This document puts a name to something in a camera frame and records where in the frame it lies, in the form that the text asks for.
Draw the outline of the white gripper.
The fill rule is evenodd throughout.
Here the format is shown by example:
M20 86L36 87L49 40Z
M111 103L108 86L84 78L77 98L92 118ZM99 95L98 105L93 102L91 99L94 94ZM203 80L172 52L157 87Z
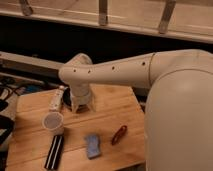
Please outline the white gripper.
M71 109L77 113L79 105L87 105L89 110L95 112L95 102L92 100L92 90L89 84L76 84L70 86Z

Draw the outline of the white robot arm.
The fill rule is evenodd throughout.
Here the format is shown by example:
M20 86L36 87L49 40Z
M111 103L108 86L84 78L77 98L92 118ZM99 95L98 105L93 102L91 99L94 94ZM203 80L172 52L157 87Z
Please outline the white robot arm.
M78 54L59 70L72 109L89 104L89 85L147 88L147 171L213 171L213 54L199 49L149 53L94 64Z

